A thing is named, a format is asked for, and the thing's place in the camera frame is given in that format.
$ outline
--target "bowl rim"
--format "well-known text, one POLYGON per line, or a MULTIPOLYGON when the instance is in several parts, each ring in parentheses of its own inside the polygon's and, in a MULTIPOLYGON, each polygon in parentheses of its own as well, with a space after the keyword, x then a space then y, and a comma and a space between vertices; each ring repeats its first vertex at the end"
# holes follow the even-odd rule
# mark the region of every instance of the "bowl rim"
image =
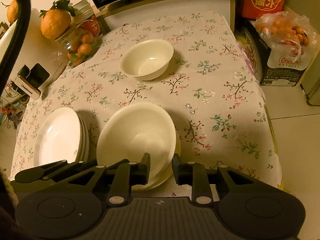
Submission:
POLYGON ((159 69, 162 69, 164 66, 166 66, 166 65, 170 62, 170 60, 172 59, 173 54, 174 54, 174 48, 173 48, 172 44, 171 44, 170 42, 168 42, 168 41, 165 41, 165 40, 163 40, 163 39, 150 39, 150 40, 142 41, 142 42, 139 42, 139 43, 137 43, 137 44, 134 44, 133 46, 131 46, 131 47, 127 50, 126 54, 125 54, 125 55, 121 58, 121 60, 120 60, 120 70, 121 70, 124 74, 126 74, 126 75, 128 75, 128 76, 131 76, 131 77, 145 77, 145 76, 148 76, 148 75, 150 75, 150 74, 152 74, 152 73, 154 73, 154 72, 157 72, 159 69), (166 61, 166 63, 163 64, 161 67, 159 67, 158 69, 156 69, 156 70, 154 70, 154 71, 152 71, 152 72, 150 72, 150 73, 148 73, 148 74, 143 74, 143 75, 131 75, 131 74, 127 73, 126 71, 124 71, 124 69, 123 69, 123 62, 124 62, 124 60, 126 59, 126 57, 128 56, 128 54, 129 54, 130 52, 132 52, 133 50, 137 49, 138 47, 142 46, 143 44, 149 43, 149 42, 161 42, 161 43, 163 43, 163 44, 166 44, 166 45, 168 46, 168 48, 170 47, 170 49, 171 49, 172 51, 171 51, 171 57, 169 58, 169 60, 166 61))
POLYGON ((106 137, 107 134, 110 132, 110 130, 114 127, 114 124, 121 119, 123 116, 125 116, 126 114, 135 111, 135 110, 139 110, 139 109, 149 109, 149 110, 153 110, 157 113, 159 113, 167 122, 168 126, 169 126, 169 131, 171 133, 170 137, 172 137, 172 142, 170 144, 170 151, 167 155, 167 160, 164 163, 164 165, 161 167, 161 169, 158 171, 157 174, 155 174, 155 176, 157 176, 158 174, 162 174, 164 173, 164 171, 168 168, 168 166, 170 165, 174 152, 175 152, 175 148, 176 148, 176 141, 177 141, 177 135, 176 135, 176 129, 173 123, 172 118, 170 117, 170 115, 168 114, 167 111, 165 111, 162 107, 153 104, 153 103, 149 103, 149 102, 138 102, 138 103, 134 103, 132 105, 129 106, 125 106, 122 109, 118 110, 112 117, 110 117, 109 121, 105 124, 105 126, 103 127, 99 138, 98 138, 98 142, 97 142, 97 150, 96 150, 96 157, 97 157, 97 161, 98 161, 98 154, 100 152, 102 152, 102 137, 106 137))

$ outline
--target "table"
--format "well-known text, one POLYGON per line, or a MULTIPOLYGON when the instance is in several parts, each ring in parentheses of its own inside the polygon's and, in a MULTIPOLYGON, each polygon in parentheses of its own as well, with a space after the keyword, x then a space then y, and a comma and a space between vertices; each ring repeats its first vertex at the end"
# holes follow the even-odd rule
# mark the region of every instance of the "table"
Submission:
MULTIPOLYGON (((214 11, 145 20, 104 36, 92 59, 67 68, 40 99, 28 103, 11 180, 33 167, 37 131, 54 110, 71 107, 84 118, 92 157, 104 124, 135 102, 157 104, 170 114, 183 161, 210 169, 229 165, 274 187, 281 184, 263 92, 225 18, 214 11), (127 49, 148 39, 169 41, 174 55, 163 75, 138 82, 123 74, 119 63, 127 49)), ((173 179, 159 189, 167 196, 178 195, 170 183, 173 179)), ((183 194, 186 187, 180 189, 183 194)))

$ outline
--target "stack of white plates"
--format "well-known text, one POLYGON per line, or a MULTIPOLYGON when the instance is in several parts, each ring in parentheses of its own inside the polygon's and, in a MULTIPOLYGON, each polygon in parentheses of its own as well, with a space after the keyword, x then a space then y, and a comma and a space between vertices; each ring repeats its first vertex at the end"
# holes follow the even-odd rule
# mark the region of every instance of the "stack of white plates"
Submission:
POLYGON ((68 107, 50 114, 38 132, 34 165, 61 160, 86 162, 88 155, 89 133, 82 117, 68 107))
POLYGON ((97 161, 108 167, 122 159, 140 162, 144 153, 149 153, 148 184, 132 187, 145 190, 172 176, 172 157, 180 152, 179 136, 169 114, 155 104, 143 102, 126 106, 109 119, 99 136, 97 161))

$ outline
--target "jar of kumquats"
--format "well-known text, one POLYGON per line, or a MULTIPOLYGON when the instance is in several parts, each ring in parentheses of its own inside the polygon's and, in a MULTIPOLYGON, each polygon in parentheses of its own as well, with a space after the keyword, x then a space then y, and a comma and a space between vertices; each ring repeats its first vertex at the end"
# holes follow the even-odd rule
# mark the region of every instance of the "jar of kumquats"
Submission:
POLYGON ((74 68, 89 60, 97 52, 96 38, 86 29, 71 25, 56 41, 68 52, 69 67, 74 68))

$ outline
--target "pink flower print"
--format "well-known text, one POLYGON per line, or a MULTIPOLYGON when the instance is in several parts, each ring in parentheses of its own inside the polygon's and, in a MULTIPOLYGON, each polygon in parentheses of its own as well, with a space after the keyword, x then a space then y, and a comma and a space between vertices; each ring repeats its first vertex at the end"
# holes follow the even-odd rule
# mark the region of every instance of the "pink flower print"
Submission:
POLYGON ((205 140, 206 138, 207 138, 207 135, 205 135, 205 134, 202 134, 199 136, 199 140, 201 140, 201 141, 205 140))
POLYGON ((204 148, 206 148, 207 151, 209 151, 209 150, 211 149, 211 145, 210 145, 210 144, 207 144, 207 145, 204 146, 204 148))

